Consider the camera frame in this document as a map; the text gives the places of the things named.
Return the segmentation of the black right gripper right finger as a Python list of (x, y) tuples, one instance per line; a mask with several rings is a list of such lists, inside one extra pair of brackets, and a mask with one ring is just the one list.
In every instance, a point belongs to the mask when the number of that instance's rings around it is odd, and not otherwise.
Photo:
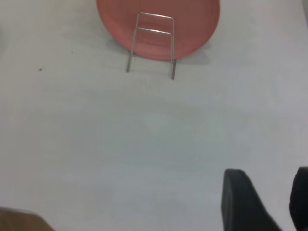
[(308, 230), (308, 168), (300, 167), (295, 175), (289, 211), (297, 231)]

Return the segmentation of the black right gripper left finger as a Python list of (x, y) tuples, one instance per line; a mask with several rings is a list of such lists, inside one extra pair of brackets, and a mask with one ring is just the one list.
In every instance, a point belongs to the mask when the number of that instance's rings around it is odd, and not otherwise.
[(225, 231), (280, 231), (268, 214), (250, 178), (240, 169), (226, 169), (221, 200)]

